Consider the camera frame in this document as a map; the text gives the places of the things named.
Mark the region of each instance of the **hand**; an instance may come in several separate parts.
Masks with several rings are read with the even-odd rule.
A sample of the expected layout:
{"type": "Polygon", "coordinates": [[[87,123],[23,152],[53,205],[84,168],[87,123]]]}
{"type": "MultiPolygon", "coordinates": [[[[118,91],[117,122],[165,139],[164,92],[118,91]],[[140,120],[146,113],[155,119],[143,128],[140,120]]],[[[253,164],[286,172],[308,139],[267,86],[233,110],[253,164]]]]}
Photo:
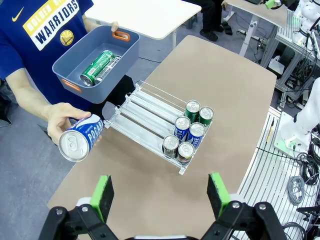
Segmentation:
{"type": "Polygon", "coordinates": [[[223,10],[225,11],[227,9],[227,7],[228,7],[228,3],[226,1],[223,1],[221,3],[221,6],[222,6],[223,10]]]}
{"type": "Polygon", "coordinates": [[[111,31],[112,31],[112,32],[115,32],[115,31],[117,31],[118,28],[119,28],[118,22],[117,22],[117,21],[113,21],[113,22],[111,23],[111,31]]]}
{"type": "Polygon", "coordinates": [[[90,117],[90,115],[90,112],[77,109],[69,103],[61,102],[49,105],[47,110],[48,135],[54,144],[58,145],[62,133],[71,127],[69,117],[83,119],[90,117]]]}

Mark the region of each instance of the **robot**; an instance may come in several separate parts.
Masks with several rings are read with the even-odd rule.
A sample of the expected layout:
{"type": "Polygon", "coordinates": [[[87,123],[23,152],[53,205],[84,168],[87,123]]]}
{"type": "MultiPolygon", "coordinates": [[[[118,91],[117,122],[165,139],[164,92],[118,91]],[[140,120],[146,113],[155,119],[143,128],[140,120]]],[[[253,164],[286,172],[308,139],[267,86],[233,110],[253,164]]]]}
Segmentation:
{"type": "Polygon", "coordinates": [[[274,146],[291,156],[308,153],[312,140],[311,131],[320,121],[320,77],[313,84],[305,107],[294,117],[285,112],[281,114],[274,146]]]}
{"type": "MultiPolygon", "coordinates": [[[[207,195],[216,220],[201,240],[229,240],[234,231],[245,231],[250,240],[287,240],[270,203],[258,202],[252,207],[231,201],[217,172],[209,174],[207,195]]],[[[90,204],[76,206],[70,211],[56,206],[49,211],[38,240],[76,240],[81,234],[89,234],[92,240],[118,240],[106,224],[113,198],[111,177],[101,176],[90,204]]],[[[136,236],[127,240],[136,239],[197,240],[186,235],[136,236]]]]}
{"type": "Polygon", "coordinates": [[[299,31],[293,32],[293,42],[306,46],[310,51],[313,49],[312,42],[308,41],[311,31],[320,20],[320,0],[300,0],[294,16],[300,16],[302,24],[299,31]]]}
{"type": "Polygon", "coordinates": [[[296,10],[293,13],[293,16],[295,18],[302,17],[302,9],[310,4],[311,2],[309,0],[300,0],[298,6],[296,7],[296,10]]]}

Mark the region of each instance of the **blue t-shirt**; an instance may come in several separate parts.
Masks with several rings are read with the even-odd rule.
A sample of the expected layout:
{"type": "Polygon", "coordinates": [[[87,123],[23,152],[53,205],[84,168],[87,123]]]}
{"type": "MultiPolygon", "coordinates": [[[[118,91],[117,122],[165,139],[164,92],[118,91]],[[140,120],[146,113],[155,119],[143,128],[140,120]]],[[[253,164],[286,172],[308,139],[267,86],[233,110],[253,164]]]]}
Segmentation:
{"type": "Polygon", "coordinates": [[[26,68],[51,104],[87,110],[89,101],[64,89],[52,65],[87,34],[82,15],[92,0],[4,0],[0,5],[0,78],[26,68]]]}

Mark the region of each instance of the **orange handle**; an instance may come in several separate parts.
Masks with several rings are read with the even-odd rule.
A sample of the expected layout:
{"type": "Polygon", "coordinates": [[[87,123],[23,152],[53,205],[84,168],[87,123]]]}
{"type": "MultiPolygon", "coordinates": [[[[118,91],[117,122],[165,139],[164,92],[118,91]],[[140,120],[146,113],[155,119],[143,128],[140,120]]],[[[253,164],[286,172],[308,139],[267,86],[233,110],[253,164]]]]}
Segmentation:
{"type": "Polygon", "coordinates": [[[63,82],[65,85],[69,86],[70,88],[72,88],[72,89],[74,89],[74,90],[77,90],[79,93],[82,93],[82,91],[81,91],[81,88],[80,88],[80,87],[78,87],[78,86],[74,85],[74,84],[73,84],[73,83],[71,83],[71,82],[68,82],[68,81],[67,81],[67,80],[65,80],[64,78],[62,78],[61,80],[62,80],[62,82],[63,82]]]}
{"type": "Polygon", "coordinates": [[[130,35],[123,31],[113,31],[112,37],[114,37],[115,39],[126,41],[126,42],[130,41],[130,35]]]}

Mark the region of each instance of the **can rack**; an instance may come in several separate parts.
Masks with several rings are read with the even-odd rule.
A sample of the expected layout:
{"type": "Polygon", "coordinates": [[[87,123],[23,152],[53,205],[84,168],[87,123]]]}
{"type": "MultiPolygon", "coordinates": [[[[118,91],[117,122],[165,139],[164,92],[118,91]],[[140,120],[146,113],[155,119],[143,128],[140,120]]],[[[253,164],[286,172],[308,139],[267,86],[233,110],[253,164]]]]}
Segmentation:
{"type": "MultiPolygon", "coordinates": [[[[119,131],[151,152],[179,168],[183,175],[193,160],[195,150],[189,163],[182,165],[176,158],[163,153],[163,140],[173,135],[177,117],[183,116],[186,102],[146,82],[139,81],[135,90],[125,96],[125,102],[114,108],[109,120],[104,121],[108,129],[119,131]]],[[[201,140],[205,139],[212,121],[201,140]]]]}

